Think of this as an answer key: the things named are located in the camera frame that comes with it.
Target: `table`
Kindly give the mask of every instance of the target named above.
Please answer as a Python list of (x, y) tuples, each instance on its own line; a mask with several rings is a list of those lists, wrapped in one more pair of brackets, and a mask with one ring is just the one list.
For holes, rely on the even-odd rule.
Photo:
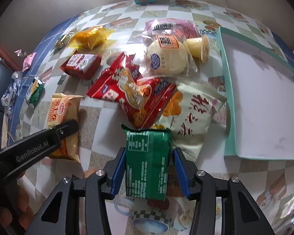
[[(91, 99), (86, 92), (92, 81), (83, 81), (66, 76), (58, 85), (63, 72), (60, 65), (74, 52), (74, 48), (65, 48), (61, 53), (53, 54), (53, 45), (61, 34), (73, 28), (85, 29), (90, 26), (131, 17), (132, 20), (116, 27), (109, 39), (116, 42), (103, 52), (101, 70), (110, 63), (110, 56), (120, 51), (132, 51), (141, 48), (135, 38), (141, 34), (145, 22), (155, 18), (176, 18), (194, 21), (202, 34), (210, 39), (211, 57), (206, 65), (201, 65), (201, 81), (209, 87), (215, 87), (224, 94), (223, 69), (220, 53), (216, 45), (216, 32), (211, 26), (221, 25), (241, 33), (262, 45), (271, 48), (283, 59), (289, 61), (275, 41), (270, 29), (239, 12), (199, 1), (159, 0), (152, 5), (136, 5), (133, 1), (97, 7), (73, 17), (56, 26), (36, 48), (38, 54), (32, 67), (22, 80), (20, 96), (16, 101), (13, 116), (9, 123), (8, 144), (46, 128), (47, 113), (53, 93), (77, 94), (85, 96), (79, 111), (79, 154), (81, 164), (68, 160), (45, 158), (26, 171), (20, 183), (30, 195), (30, 206), (37, 211), (62, 177), (83, 176), (83, 171), (103, 168), (105, 163), (116, 156), (119, 147), (125, 144), (125, 134), (119, 123), (129, 125), (126, 115), (118, 103), (109, 103)], [(37, 107), (27, 108), (24, 96), (35, 75), (44, 73), (45, 92)], [(229, 179), (238, 176), (253, 198), (265, 213), (271, 226), (279, 232), (294, 214), (294, 161), (254, 161), (238, 157), (224, 157), (226, 129), (226, 106), (221, 108), (212, 120), (196, 165), (216, 178)], [(125, 191), (121, 187), (119, 196)], [(127, 216), (119, 214), (112, 202), (107, 202), (112, 234), (134, 234)], [(170, 229), (167, 233), (182, 234)]]

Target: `green snack package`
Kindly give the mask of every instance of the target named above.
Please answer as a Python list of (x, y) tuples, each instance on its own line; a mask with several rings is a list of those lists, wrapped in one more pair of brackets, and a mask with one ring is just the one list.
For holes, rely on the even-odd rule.
[(43, 81), (38, 77), (34, 77), (25, 95), (25, 101), (29, 107), (34, 108), (37, 105), (38, 100), (43, 93), (44, 86), (45, 83)]
[(126, 133), (126, 196), (164, 201), (172, 147), (171, 130), (121, 127)]

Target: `wall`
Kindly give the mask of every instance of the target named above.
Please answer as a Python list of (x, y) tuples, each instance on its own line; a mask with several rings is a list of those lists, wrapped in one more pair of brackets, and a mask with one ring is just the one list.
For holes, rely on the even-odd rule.
[[(55, 25), (91, 8), (123, 0), (13, 0), (0, 18), (0, 45), (32, 52)], [(225, 0), (200, 0), (226, 7)], [(264, 23), (294, 49), (294, 11), (286, 0), (228, 0), (229, 7)]]

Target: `round bread in plastic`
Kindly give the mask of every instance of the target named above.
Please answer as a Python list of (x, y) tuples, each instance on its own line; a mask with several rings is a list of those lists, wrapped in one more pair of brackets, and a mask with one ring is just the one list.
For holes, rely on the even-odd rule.
[(178, 41), (178, 48), (161, 48), (159, 41), (152, 42), (146, 51), (146, 65), (154, 74), (176, 76), (182, 73), (188, 63), (185, 46)]

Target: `beige snack package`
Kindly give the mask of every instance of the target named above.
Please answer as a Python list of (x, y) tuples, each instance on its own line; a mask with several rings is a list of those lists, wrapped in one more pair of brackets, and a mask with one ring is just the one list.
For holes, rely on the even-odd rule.
[[(53, 94), (48, 113), (47, 127), (75, 119), (78, 121), (78, 109), (83, 96)], [(49, 155), (50, 158), (69, 159), (80, 163), (78, 156), (78, 132), (61, 141), (61, 147)]]
[(211, 118), (227, 98), (194, 82), (177, 81), (176, 88), (154, 127), (171, 129), (173, 147), (180, 147), (185, 158), (195, 162)]

